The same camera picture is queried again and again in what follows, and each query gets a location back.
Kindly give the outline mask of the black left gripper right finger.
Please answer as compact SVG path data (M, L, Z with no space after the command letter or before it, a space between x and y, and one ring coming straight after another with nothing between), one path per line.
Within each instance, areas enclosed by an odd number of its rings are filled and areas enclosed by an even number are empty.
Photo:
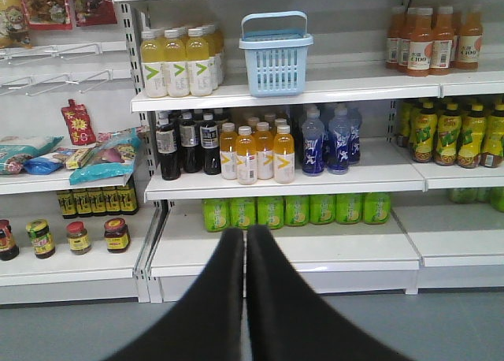
M246 305L255 360L406 359L317 295L264 225L247 230Z

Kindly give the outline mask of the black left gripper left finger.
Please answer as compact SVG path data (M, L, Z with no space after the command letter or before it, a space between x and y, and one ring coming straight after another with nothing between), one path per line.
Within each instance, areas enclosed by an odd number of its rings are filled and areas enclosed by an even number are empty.
M240 360L244 239L226 229L182 298L109 360Z

